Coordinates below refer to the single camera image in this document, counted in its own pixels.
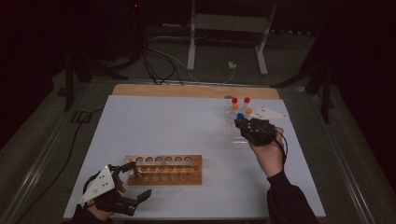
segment white board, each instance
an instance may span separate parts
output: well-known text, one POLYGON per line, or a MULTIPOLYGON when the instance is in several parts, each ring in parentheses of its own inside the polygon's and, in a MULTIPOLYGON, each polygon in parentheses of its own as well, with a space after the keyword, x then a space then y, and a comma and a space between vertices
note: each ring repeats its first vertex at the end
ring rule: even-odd
MULTIPOLYGON (((74 215, 87 179, 106 165, 122 165, 127 155, 202 155, 203 184, 199 186, 139 186, 124 197, 152 189, 135 219, 236 219, 269 217, 266 191, 270 185, 248 144, 230 142, 226 100, 219 98, 110 95, 79 173, 65 218, 74 215)), ((285 173, 301 188, 317 217, 325 212, 282 100, 251 99, 287 116, 270 119, 285 129, 289 144, 285 173)), ((120 178, 127 182, 127 173, 120 178)), ((114 214, 113 218, 130 218, 114 214)))

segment orange cap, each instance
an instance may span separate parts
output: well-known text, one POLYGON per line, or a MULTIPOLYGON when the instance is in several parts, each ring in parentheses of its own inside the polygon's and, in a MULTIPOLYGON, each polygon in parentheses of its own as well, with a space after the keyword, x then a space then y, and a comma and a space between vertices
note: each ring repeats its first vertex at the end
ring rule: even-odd
POLYGON ((247 114, 251 114, 251 112, 253 112, 253 110, 250 107, 248 107, 247 108, 247 114))

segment person's hand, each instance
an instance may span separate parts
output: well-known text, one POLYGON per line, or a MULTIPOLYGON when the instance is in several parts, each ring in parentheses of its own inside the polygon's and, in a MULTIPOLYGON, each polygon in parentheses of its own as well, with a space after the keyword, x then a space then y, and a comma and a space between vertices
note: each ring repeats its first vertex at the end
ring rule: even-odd
MULTIPOLYGON (((282 143, 283 129, 276 127, 276 130, 277 130, 276 140, 283 146, 282 143)), ((257 161, 259 162, 260 167, 265 172, 267 177, 276 175, 283 170, 283 163, 282 163, 283 153, 277 143, 272 142, 265 147, 257 147, 251 143, 249 143, 249 145, 253 150, 253 152, 256 154, 257 161)))
MULTIPOLYGON (((125 189, 125 187, 123 186, 123 182, 122 182, 122 180, 120 179, 120 177, 119 177, 119 179, 117 180, 116 189, 119 190, 121 193, 125 193, 125 192, 126 192, 126 189, 125 189)), ((108 220, 108 218, 109 218, 111 215, 114 214, 113 212, 106 212, 106 211, 99 210, 99 209, 96 207, 96 205, 94 204, 93 200, 91 200, 91 201, 89 202, 89 205, 88 205, 87 210, 90 211, 96 218, 98 218, 99 220, 102 220, 102 221, 108 220)))

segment dark background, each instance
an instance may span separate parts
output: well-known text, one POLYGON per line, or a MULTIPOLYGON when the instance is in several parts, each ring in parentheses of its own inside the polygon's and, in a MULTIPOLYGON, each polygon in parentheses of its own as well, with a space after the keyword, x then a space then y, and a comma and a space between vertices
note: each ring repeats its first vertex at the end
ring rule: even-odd
MULTIPOLYGON (((113 2, 104 5, 105 1, 3 1, 0 147, 52 91, 50 79, 64 70, 67 47, 73 46, 96 59, 112 60, 121 53, 138 54, 136 45, 142 35, 136 33, 142 32, 141 22, 161 26, 186 25, 190 21, 190 4, 185 0, 113 2), (133 25, 123 35, 130 35, 132 41, 126 52, 120 52, 116 44, 120 37, 116 34, 121 31, 105 28, 125 22, 125 14, 120 13, 125 6, 133 25)), ((197 10, 256 16, 264 8, 258 2, 244 1, 241 5, 240 1, 203 0, 197 1, 197 10)), ((317 36, 304 67, 322 63, 318 58, 332 65, 333 84, 339 87, 394 189, 396 152, 391 140, 396 133, 395 10, 396 4, 390 1, 283 1, 278 5, 272 27, 277 34, 293 31, 317 36)))

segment robotic hand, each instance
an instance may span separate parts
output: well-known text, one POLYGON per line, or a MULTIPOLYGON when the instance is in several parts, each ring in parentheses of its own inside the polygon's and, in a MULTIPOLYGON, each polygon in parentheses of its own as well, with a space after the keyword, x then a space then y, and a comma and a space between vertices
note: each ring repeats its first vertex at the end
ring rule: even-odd
POLYGON ((91 176, 85 183, 80 200, 81 206, 83 208, 87 207, 87 202, 93 200, 99 210, 133 216, 137 206, 151 196, 151 189, 139 194, 137 199, 129 199, 120 196, 116 183, 120 172, 125 173, 135 168, 136 163, 134 161, 122 166, 105 166, 100 173, 91 176))
POLYGON ((282 162, 285 164, 286 158, 288 156, 288 143, 286 142, 285 137, 282 138, 285 140, 286 151, 285 148, 276 140, 276 127, 271 124, 268 119, 235 119, 235 127, 241 131, 241 135, 245 137, 249 143, 254 146, 267 146, 272 142, 275 142, 279 145, 279 148, 282 150, 283 157, 282 162))

